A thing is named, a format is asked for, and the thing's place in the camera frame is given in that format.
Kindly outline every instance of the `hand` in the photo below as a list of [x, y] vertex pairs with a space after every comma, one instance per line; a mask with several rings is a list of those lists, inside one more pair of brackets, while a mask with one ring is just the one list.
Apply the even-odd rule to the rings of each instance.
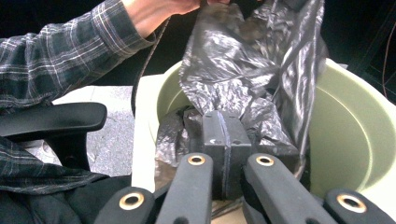
[[[134, 27], [142, 37], [147, 37], [168, 17], [186, 14], [200, 6], [200, 0], [121, 0]], [[208, 4], [230, 0], [207, 0]]]

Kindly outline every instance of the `chair leg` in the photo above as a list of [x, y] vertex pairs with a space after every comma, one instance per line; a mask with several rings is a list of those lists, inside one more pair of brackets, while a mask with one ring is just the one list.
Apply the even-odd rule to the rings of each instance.
[[45, 141], [55, 152], [63, 166], [90, 171], [87, 157], [86, 133], [52, 137], [45, 139]]

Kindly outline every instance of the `chair armrest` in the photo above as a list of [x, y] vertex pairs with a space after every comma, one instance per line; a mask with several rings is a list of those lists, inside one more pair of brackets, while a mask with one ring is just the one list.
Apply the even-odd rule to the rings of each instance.
[[0, 117], [0, 136], [13, 142], [33, 141], [103, 128], [107, 109], [98, 103], [37, 107]]

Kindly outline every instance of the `brass grommet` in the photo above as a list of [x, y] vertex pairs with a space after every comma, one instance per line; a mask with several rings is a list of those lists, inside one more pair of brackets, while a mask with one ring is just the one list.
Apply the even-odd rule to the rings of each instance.
[[272, 166], [274, 165], [275, 161], [266, 156], [260, 156], [256, 159], [256, 162], [263, 166]]
[[364, 202], [359, 198], [352, 195], [340, 194], [337, 196], [337, 202], [339, 202], [345, 209], [355, 213], [365, 213], [367, 211], [366, 204], [364, 204]]
[[[133, 198], [134, 201], [132, 203], [128, 203], [127, 200], [131, 198]], [[140, 207], [143, 201], [145, 201], [145, 196], [142, 193], [130, 193], [120, 199], [120, 208], [122, 208], [123, 210], [134, 210]]]
[[203, 156], [190, 156], [189, 164], [191, 165], [202, 165], [205, 163], [205, 158]]

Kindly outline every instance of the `plastic bucket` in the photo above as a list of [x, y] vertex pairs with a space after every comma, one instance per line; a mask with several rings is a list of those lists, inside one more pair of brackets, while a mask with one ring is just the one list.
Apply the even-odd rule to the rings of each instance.
[[[354, 189], [396, 218], [396, 107], [338, 64], [326, 64], [309, 130], [312, 192]], [[162, 117], [190, 104], [178, 85], [179, 67], [140, 81], [134, 154], [143, 147], [152, 156]]]

